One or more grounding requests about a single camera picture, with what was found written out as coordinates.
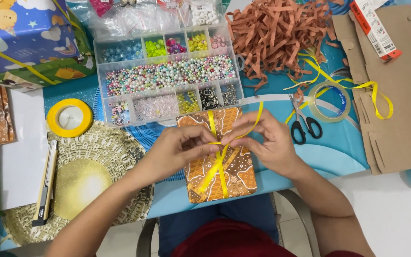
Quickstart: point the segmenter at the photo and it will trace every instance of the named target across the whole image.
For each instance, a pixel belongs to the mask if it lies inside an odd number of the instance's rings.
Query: white tile floor
[[[293,206],[284,197],[275,193],[277,213],[281,214],[280,229],[285,247],[298,257],[311,257],[310,246],[304,226]],[[97,257],[133,257],[136,255],[136,245],[142,231],[144,221],[120,225],[110,228],[97,252]],[[39,256],[43,245],[31,245],[14,249],[19,257]],[[158,256],[158,227],[155,227],[152,237],[152,257]]]

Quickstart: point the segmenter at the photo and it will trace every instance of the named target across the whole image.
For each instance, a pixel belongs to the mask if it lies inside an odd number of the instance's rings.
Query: plastic organizer box
[[[206,37],[208,50],[191,52],[188,40],[195,35],[204,34]],[[215,45],[215,49],[212,48],[210,38],[214,35],[221,35],[224,38],[224,43],[221,47]],[[168,54],[164,56],[148,57],[147,50],[145,47],[145,42],[152,41],[157,42],[162,39],[164,42],[164,48],[167,49],[166,40],[169,38],[176,38],[177,41],[180,40],[180,44],[186,47],[185,53],[179,54]],[[103,54],[107,49],[115,49],[116,47],[127,48],[134,47],[135,45],[142,45],[142,59],[132,59],[124,60],[118,62],[109,62],[108,58]],[[142,34],[133,38],[125,38],[124,40],[113,40],[113,41],[94,41],[94,49],[96,55],[96,63],[98,67],[98,80],[103,104],[103,112],[105,123],[108,127],[124,127],[124,126],[139,126],[150,122],[159,122],[170,119],[175,119],[177,116],[197,113],[205,110],[202,106],[200,98],[200,90],[205,88],[211,89],[217,97],[218,103],[222,107],[232,107],[241,106],[244,104],[242,84],[239,77],[239,71],[242,67],[239,66],[237,59],[243,61],[242,56],[236,56],[232,48],[231,38],[227,29],[227,24],[216,24],[208,26],[196,26],[196,27],[186,27],[175,32],[151,32],[147,34]],[[161,64],[174,61],[188,61],[190,59],[205,58],[222,56],[223,54],[228,55],[231,58],[232,68],[236,72],[235,78],[212,80],[202,83],[189,83],[185,85],[163,87],[158,89],[144,90],[138,92],[132,92],[117,96],[109,96],[107,83],[107,74],[121,69],[131,69],[132,67],[139,65],[151,65],[151,64]],[[236,101],[224,101],[224,95],[226,92],[232,91],[235,94]],[[189,113],[182,113],[178,106],[177,96],[183,94],[185,98],[192,100],[189,95],[193,92],[196,96],[196,101],[199,109]],[[170,115],[163,115],[162,110],[157,110],[157,115],[153,119],[142,119],[140,115],[137,114],[135,110],[135,103],[141,99],[148,99],[150,97],[157,96],[169,96],[174,95],[177,105],[175,107],[170,106],[170,108],[177,108],[176,113],[171,113]]]

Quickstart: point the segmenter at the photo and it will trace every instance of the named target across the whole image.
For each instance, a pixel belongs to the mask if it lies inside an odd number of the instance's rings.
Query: ribbon spool
[[[318,108],[316,95],[320,90],[324,89],[325,87],[328,87],[330,90],[337,93],[342,101],[342,105],[340,106],[339,113],[336,117],[326,116]],[[350,108],[351,108],[350,96],[345,91],[343,86],[335,82],[326,81],[326,82],[322,82],[314,86],[310,90],[308,102],[309,102],[309,109],[312,112],[313,116],[315,116],[318,120],[321,120],[323,122],[327,122],[327,123],[339,122],[345,119],[347,115],[350,113]]]
[[[64,99],[50,108],[47,123],[60,137],[73,138],[82,135],[91,126],[93,114],[90,107],[79,99]]]

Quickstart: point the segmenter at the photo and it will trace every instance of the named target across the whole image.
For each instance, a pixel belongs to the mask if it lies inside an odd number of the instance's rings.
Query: person
[[[256,112],[243,114],[221,145],[247,147],[268,169],[292,181],[310,208],[322,257],[374,257],[350,202],[296,155],[286,124],[264,109],[254,128],[264,142],[250,137],[234,139],[245,134],[256,118]],[[219,146],[208,143],[215,140],[204,126],[166,128],[134,168],[58,233],[46,256],[94,256],[112,222],[138,190],[168,178],[190,161],[213,156]],[[294,257],[278,245],[278,238],[269,195],[262,194],[160,217],[158,254]]]

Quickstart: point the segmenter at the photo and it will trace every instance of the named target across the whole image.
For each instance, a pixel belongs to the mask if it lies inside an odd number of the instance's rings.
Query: brown patterned wrapping paper
[[[242,115],[242,108],[232,107],[220,110],[214,110],[213,118],[216,128],[217,141],[230,132],[232,124]],[[177,125],[202,125],[210,129],[209,114],[200,112],[187,116],[177,117]],[[190,162],[185,170],[185,180],[188,190],[188,198],[191,203],[201,203],[223,199],[223,190],[221,188],[220,173],[217,172],[215,177],[204,193],[199,193],[199,185],[205,174],[214,164],[216,157],[207,157],[206,159]],[[225,174],[226,188],[229,197],[253,194],[257,190],[255,173],[250,151],[245,147],[229,147],[223,160],[223,170]]]
[[[15,140],[14,128],[10,118],[9,99],[5,87],[0,86],[0,144]]]

